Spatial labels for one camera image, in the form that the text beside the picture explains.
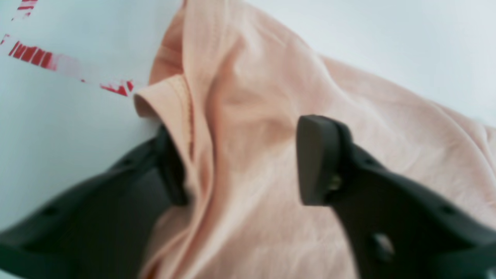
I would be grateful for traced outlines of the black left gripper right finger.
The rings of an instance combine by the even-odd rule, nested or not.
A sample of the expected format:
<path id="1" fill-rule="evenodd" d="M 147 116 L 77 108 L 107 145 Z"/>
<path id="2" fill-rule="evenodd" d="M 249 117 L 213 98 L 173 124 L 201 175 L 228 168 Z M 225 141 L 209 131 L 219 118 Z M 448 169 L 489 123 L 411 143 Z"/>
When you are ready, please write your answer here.
<path id="1" fill-rule="evenodd" d="M 360 279 L 495 278 L 495 230 L 386 169 L 342 122 L 299 117 L 296 157 L 302 203 L 337 215 Z"/>

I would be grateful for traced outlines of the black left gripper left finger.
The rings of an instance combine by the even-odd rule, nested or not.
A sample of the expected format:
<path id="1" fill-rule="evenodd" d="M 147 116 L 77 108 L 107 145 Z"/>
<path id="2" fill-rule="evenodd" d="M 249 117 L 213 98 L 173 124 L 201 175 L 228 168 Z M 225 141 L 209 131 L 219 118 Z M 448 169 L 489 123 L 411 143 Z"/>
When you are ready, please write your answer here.
<path id="1" fill-rule="evenodd" d="M 1 270 L 22 279 L 136 279 L 154 226 L 185 206 L 185 169 L 165 126 L 105 172 L 1 232 Z"/>

